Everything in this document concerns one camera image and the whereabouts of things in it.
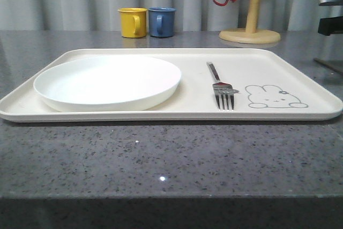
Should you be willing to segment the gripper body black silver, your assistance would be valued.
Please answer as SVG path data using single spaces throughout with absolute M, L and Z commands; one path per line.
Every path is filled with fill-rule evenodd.
M 318 0 L 319 6 L 342 6 L 342 0 Z M 324 36 L 342 34 L 342 16 L 321 18 L 318 33 Z

